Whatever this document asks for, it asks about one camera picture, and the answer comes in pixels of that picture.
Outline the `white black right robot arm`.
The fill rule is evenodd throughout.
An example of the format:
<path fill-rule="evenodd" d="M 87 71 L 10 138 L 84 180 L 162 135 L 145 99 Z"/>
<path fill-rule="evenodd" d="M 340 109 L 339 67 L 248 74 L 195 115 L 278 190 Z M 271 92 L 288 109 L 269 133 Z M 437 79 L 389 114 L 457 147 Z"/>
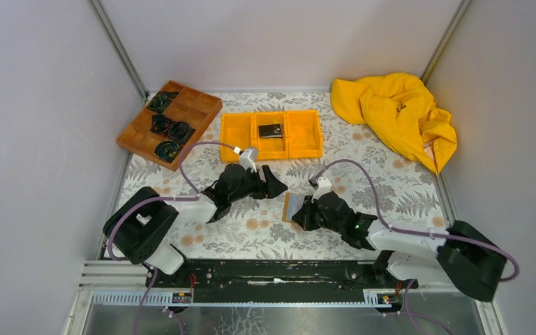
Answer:
<path fill-rule="evenodd" d="M 495 297 L 507 258 L 465 221 L 429 231 L 411 230 L 405 225 L 387 228 L 376 215 L 354 211 L 334 192 L 319 198 L 307 195 L 290 199 L 297 204 L 285 216 L 301 229 L 331 230 L 353 248 L 377 251 L 372 277 L 381 287 L 415 279 L 451 283 L 481 302 Z"/>

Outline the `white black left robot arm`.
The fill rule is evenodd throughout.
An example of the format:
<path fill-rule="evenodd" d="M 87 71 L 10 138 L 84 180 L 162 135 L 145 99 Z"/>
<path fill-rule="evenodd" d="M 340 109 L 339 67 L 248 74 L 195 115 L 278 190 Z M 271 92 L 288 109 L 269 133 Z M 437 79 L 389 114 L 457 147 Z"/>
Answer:
<path fill-rule="evenodd" d="M 145 186 L 103 226 L 108 246 L 120 252 L 108 255 L 133 265 L 147 265 L 162 272 L 169 285 L 179 287 L 188 280 L 189 270 L 183 254 L 163 242 L 173 225 L 213 223 L 226 216 L 238 200 L 273 199 L 287 189 L 269 166 L 255 170 L 236 163 L 227 165 L 218 179 L 194 198 L 161 196 Z"/>

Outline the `black credit card stack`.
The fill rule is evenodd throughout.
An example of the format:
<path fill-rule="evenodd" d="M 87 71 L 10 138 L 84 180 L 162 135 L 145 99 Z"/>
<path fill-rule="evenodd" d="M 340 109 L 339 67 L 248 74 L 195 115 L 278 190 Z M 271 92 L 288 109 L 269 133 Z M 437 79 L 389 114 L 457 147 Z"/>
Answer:
<path fill-rule="evenodd" d="M 280 124 L 266 124 L 258 126 L 258 136 L 261 139 L 282 138 L 283 127 Z"/>

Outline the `floral patterned table mat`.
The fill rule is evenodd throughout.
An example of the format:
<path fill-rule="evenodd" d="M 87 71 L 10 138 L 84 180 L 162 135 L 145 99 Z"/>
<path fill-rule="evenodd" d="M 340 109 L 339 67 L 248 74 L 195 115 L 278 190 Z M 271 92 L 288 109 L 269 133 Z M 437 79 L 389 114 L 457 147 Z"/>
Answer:
<path fill-rule="evenodd" d="M 323 171 L 333 191 L 349 206 L 366 214 L 381 211 L 388 223 L 418 228 L 447 227 L 436 176 L 422 164 L 388 149 L 365 125 L 350 125 L 334 114 L 330 95 L 317 93 L 221 93 L 222 113 L 317 110 L 324 149 L 319 159 L 272 161 L 271 171 L 297 195 L 312 189 L 310 177 Z M 220 119 L 215 119 L 184 161 L 173 172 L 133 156 L 117 200 L 123 205 L 137 190 L 152 187 L 166 196 L 188 197 L 205 188 L 223 171 L 219 151 Z M 236 202 L 219 222 L 174 225 L 166 238 L 189 258 L 371 260 L 372 251 L 357 250 L 339 234 L 319 229 L 303 231 L 283 220 L 285 198 Z"/>

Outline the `yellow middle bin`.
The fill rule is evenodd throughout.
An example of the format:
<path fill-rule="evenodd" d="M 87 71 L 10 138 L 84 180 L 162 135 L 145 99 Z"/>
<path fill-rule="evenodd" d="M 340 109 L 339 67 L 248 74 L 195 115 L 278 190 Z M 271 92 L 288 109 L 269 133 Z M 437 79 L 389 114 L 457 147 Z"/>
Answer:
<path fill-rule="evenodd" d="M 258 160 L 285 160 L 288 159 L 288 143 L 285 129 L 284 112 L 256 112 L 255 117 L 255 146 L 259 150 Z M 266 124 L 280 124 L 283 127 L 282 138 L 261 139 L 258 136 L 258 126 Z"/>

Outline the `yellow bin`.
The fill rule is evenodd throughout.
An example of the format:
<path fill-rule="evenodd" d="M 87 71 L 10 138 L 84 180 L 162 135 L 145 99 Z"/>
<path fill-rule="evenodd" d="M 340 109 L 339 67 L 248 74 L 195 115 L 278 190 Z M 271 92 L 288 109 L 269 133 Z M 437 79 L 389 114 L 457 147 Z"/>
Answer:
<path fill-rule="evenodd" d="M 289 159 L 321 158 L 323 135 L 317 110 L 290 110 L 285 113 Z"/>
<path fill-rule="evenodd" d="M 284 112 L 256 112 L 255 117 L 255 146 L 259 150 L 258 160 L 285 160 L 288 159 L 288 143 L 285 129 Z M 282 138 L 261 139 L 258 136 L 258 126 L 266 124 L 280 124 L 283 127 Z"/>
<path fill-rule="evenodd" d="M 244 150 L 256 142 L 253 113 L 229 113 L 221 116 L 220 142 Z"/>

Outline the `yellow right bin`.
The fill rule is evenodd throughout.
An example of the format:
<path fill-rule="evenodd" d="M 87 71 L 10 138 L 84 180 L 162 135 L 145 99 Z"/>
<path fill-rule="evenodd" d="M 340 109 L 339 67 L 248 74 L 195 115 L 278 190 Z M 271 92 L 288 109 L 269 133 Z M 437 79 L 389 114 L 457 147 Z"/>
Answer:
<path fill-rule="evenodd" d="M 285 113 L 289 159 L 321 158 L 323 135 L 317 110 L 290 110 Z"/>

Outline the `yellow left bin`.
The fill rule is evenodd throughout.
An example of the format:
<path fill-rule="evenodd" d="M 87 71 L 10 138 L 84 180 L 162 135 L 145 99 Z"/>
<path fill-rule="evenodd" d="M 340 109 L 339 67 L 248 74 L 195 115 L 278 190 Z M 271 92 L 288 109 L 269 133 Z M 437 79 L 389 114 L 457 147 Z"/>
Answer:
<path fill-rule="evenodd" d="M 244 150 L 256 142 L 253 113 L 229 113 L 221 116 L 220 142 Z"/>

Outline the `orange compartment tray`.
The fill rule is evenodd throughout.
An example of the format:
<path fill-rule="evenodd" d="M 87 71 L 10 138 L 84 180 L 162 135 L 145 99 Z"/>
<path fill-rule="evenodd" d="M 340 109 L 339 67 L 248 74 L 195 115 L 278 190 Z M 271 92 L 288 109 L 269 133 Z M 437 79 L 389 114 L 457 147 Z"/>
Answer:
<path fill-rule="evenodd" d="M 117 137 L 117 144 L 171 171 L 198 142 L 223 104 L 220 98 L 169 81 Z"/>

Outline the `yellow crumpled cloth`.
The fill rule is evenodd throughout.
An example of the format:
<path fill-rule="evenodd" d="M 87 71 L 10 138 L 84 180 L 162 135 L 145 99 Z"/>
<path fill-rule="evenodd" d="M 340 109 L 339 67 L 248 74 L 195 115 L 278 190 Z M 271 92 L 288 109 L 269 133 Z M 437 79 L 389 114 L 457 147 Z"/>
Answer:
<path fill-rule="evenodd" d="M 440 174 L 458 147 L 452 114 L 414 75 L 335 79 L 331 105 L 349 124 L 366 124 L 392 151 Z"/>

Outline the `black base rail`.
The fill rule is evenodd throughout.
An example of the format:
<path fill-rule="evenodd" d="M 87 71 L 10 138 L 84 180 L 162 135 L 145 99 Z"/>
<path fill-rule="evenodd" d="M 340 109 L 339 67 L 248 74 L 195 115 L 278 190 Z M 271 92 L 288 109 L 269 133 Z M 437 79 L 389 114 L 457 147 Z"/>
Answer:
<path fill-rule="evenodd" d="M 359 261 L 187 260 L 174 274 L 150 269 L 153 288 L 185 289 L 195 303 L 366 302 L 381 290 L 394 299 L 408 285 L 382 265 Z"/>

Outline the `aluminium frame rail front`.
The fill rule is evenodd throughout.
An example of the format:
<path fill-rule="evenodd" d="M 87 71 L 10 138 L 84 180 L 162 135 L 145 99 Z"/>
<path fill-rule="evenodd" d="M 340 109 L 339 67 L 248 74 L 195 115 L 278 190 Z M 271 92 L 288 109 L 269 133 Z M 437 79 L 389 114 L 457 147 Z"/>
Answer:
<path fill-rule="evenodd" d="M 145 281 L 151 268 L 145 265 L 133 265 L 130 262 L 115 262 L 110 260 L 92 260 L 84 265 L 80 287 L 93 290 L 117 291 L 116 297 L 105 296 L 101 299 L 104 304 L 137 304 L 141 293 L 148 286 Z M 185 289 L 152 288 L 145 299 L 147 305 L 168 304 L 170 306 L 209 306 L 209 307 L 371 307 L 379 309 L 397 309 L 401 303 L 401 295 L 394 299 L 386 299 L 381 290 L 365 294 L 366 302 L 351 304 L 325 303 L 195 303 L 193 294 Z"/>

